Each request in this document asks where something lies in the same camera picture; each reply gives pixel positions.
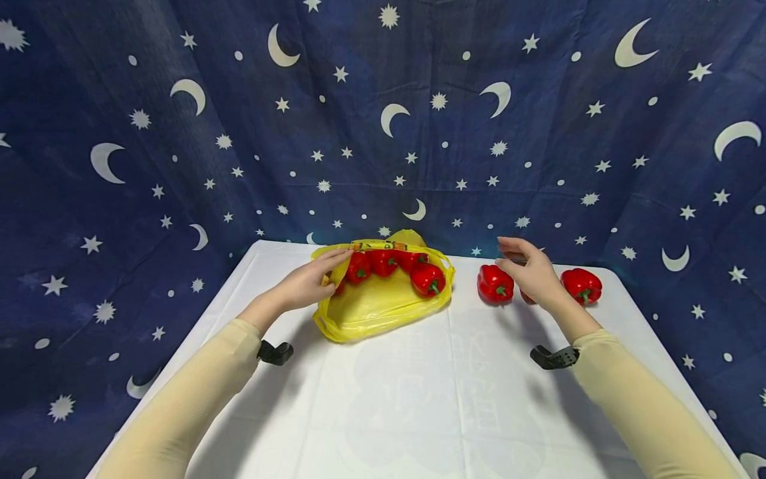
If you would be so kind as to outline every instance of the white tablecloth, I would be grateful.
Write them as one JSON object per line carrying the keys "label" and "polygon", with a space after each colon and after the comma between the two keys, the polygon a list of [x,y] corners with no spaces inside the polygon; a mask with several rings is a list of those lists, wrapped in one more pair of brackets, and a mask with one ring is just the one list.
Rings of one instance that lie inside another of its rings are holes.
{"label": "white tablecloth", "polygon": [[[314,248],[254,244],[126,425],[205,340]],[[292,343],[295,355],[282,367],[258,367],[208,431],[187,477],[643,477],[571,373],[546,372],[530,360],[537,344],[567,345],[553,319],[524,303],[518,289],[509,306],[486,306],[476,275],[488,260],[450,260],[457,269],[450,306],[379,337],[330,343],[311,320],[314,307],[279,319],[265,339]],[[590,312],[686,403],[739,468],[617,276],[587,269],[604,283]]]}

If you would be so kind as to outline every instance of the blue backdrop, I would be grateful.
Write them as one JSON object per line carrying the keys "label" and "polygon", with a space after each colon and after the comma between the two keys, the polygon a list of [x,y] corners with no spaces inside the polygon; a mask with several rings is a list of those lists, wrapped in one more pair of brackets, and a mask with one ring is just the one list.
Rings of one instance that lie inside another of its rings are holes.
{"label": "blue backdrop", "polygon": [[0,476],[82,477],[253,241],[400,228],[613,269],[766,456],[764,57],[752,0],[0,0]]}

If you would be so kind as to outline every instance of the fingers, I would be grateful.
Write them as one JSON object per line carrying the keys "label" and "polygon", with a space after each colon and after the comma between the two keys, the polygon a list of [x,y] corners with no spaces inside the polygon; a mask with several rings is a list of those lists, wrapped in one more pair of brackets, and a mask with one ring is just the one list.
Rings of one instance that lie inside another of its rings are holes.
{"label": "fingers", "polygon": [[320,267],[322,269],[322,272],[324,271],[332,271],[338,266],[340,266],[343,261],[348,260],[354,251],[349,249],[336,249],[327,251],[326,253],[319,256],[315,262],[317,263],[317,267]]}
{"label": "fingers", "polygon": [[497,248],[502,252],[521,253],[527,258],[540,252],[535,245],[525,239],[504,236],[497,237]]}
{"label": "fingers", "polygon": [[511,260],[506,260],[503,258],[496,259],[495,264],[497,264],[501,270],[510,274],[514,280],[522,271],[524,271],[524,267],[521,264],[516,264]]}

